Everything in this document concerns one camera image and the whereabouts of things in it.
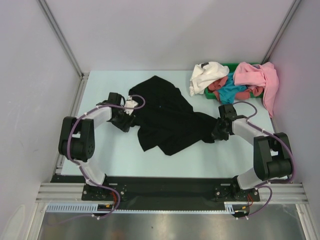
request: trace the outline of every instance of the gray floor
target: gray floor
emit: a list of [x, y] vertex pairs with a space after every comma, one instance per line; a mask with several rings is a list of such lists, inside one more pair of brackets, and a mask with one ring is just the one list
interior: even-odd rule
[[295, 205], [269, 205], [249, 218], [213, 214], [112, 214], [103, 220], [46, 213], [38, 240], [304, 240]]

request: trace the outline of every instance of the blue cloth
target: blue cloth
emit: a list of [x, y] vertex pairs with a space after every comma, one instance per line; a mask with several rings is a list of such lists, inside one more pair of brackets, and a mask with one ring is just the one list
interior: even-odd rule
[[245, 85], [235, 86], [234, 72], [229, 73], [225, 85], [218, 90], [220, 101], [222, 104], [233, 104], [235, 101], [236, 93], [243, 92], [247, 89]]

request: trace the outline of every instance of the wall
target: wall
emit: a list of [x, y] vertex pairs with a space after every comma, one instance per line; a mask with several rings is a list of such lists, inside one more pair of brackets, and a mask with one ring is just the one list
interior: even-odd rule
[[0, 233], [25, 205], [22, 239], [79, 78], [37, 1], [0, 1], [0, 22]]
[[303, 1], [271, 58], [280, 86], [274, 121], [288, 133], [314, 217], [320, 223], [320, 1]]
[[293, 0], [47, 2], [88, 72], [260, 62]]

